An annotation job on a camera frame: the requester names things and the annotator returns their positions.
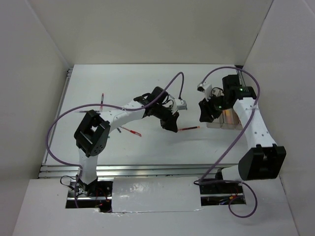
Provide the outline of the red refill pen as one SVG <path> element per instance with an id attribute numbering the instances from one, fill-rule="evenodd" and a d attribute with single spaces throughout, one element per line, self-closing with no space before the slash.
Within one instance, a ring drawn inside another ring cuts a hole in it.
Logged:
<path id="1" fill-rule="evenodd" d="M 193 129 L 198 129 L 198 128 L 200 128 L 200 126 L 185 127 L 185 128 L 178 129 L 178 131 L 193 130 Z"/>

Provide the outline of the orange cap highlighter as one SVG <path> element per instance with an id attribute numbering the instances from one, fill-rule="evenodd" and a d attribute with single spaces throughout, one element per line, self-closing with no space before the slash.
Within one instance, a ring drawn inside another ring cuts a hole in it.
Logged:
<path id="1" fill-rule="evenodd" d="M 233 112 L 230 109 L 223 111 L 223 121 L 226 124 L 234 123 Z"/>

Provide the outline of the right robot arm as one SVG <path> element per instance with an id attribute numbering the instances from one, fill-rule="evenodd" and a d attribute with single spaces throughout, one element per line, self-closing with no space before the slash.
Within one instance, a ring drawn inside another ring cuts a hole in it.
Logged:
<path id="1" fill-rule="evenodd" d="M 222 93 L 215 95 L 212 85 L 203 82 L 198 91 L 205 97 L 199 102 L 200 122 L 213 122 L 224 111 L 233 109 L 242 125 L 242 135 L 246 137 L 248 151 L 237 165 L 223 168 L 218 172 L 215 188 L 227 192 L 232 180 L 249 181 L 275 179 L 286 157 L 283 146 L 276 144 L 261 116 L 257 95 L 252 87 L 244 87 L 238 75 L 228 75 L 222 79 Z"/>

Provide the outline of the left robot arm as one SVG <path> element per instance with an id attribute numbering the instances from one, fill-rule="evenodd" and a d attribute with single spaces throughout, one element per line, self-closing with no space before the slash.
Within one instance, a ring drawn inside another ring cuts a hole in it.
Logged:
<path id="1" fill-rule="evenodd" d="M 178 101 L 162 88 L 155 87 L 151 93 L 138 96 L 121 109 L 107 111 L 103 116 L 94 110 L 88 111 L 74 133 L 79 149 L 77 181 L 80 191 L 86 196 L 97 191 L 98 155 L 105 149 L 109 134 L 115 129 L 154 116 L 163 129 L 178 132 Z"/>

